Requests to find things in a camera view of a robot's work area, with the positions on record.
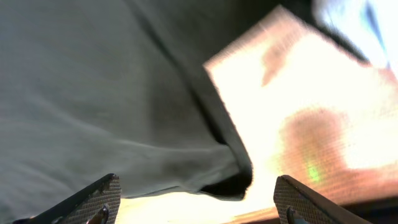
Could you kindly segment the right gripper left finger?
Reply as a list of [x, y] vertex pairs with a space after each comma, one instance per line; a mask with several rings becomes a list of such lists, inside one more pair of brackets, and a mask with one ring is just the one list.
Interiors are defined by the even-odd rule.
[[43, 213], [12, 224], [115, 224], [120, 204], [119, 177], [107, 174]]

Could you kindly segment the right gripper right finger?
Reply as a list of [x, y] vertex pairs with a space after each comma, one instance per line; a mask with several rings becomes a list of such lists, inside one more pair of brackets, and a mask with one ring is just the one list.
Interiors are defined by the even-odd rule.
[[281, 224], [370, 224], [289, 175], [277, 178], [273, 200]]

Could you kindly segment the black t-shirt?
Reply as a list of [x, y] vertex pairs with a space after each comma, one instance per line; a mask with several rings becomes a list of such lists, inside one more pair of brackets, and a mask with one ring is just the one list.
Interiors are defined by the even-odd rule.
[[240, 201], [249, 156], [204, 63], [277, 1], [1, 2], [1, 222], [106, 174]]

